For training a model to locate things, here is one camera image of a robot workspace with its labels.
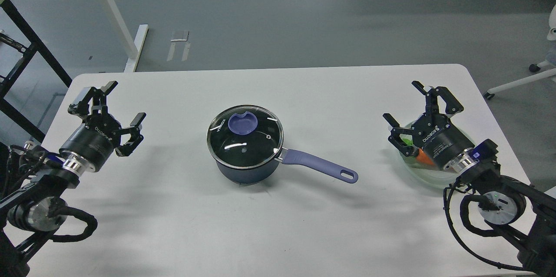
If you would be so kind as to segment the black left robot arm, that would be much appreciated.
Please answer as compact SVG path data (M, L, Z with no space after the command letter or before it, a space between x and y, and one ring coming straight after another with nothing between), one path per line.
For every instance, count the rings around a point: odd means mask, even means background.
M75 243L97 229L93 215L68 206L61 195L76 188L84 172L99 171L111 154L129 156L143 141L144 112L138 113L129 127L122 127L109 114L107 96L115 87L117 81L109 81L101 88L82 89L68 107L68 113L82 123L58 153L31 143L8 148L7 166L1 174L1 227L11 224L31 235L14 245L1 232L3 277L28 275L28 262L48 241Z

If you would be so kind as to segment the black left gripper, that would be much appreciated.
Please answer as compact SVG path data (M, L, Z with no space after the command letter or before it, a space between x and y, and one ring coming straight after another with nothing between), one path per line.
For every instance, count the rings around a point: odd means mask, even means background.
M114 149L117 156L127 157L144 139L140 131L145 112L137 113L129 127L125 128L121 128L121 123L109 114L107 96L117 85L117 81L109 81L101 88L83 88L68 106L69 114L86 118L59 149L60 154L80 155L92 165L93 172L101 169ZM119 145L121 136L127 134L130 135L129 140Z

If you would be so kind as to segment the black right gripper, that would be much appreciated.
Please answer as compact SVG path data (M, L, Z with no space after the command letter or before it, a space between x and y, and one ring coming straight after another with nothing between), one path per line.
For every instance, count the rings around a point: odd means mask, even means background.
M401 127L391 114L384 113L383 118L392 127L388 141L406 157L417 157L419 147L435 166L443 169L453 158L475 147L475 144L447 117L463 112L464 107L447 87L438 86L425 90L425 86L419 81L412 81L411 84L425 95L425 115L432 115L432 119L422 115L411 124L411 128L406 128ZM440 114L439 97L445 102L443 114ZM413 137L414 145L406 144L401 135Z

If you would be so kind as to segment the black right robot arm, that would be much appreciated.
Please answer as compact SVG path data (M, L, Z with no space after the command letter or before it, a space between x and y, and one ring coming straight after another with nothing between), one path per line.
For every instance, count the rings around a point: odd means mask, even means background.
M498 146L492 140L475 145L451 122L464 107L447 87L431 89L419 81L413 86L425 96L425 111L416 121L402 127L389 113L389 142L404 156L429 158L437 168L452 169L455 181L443 190L447 225L457 242L473 257L499 269L530 271L541 277L556 274L556 201L512 177L502 175ZM465 187L460 202L460 219L471 233L502 237L517 248L521 266L507 265L481 257L457 234L450 215L453 193Z

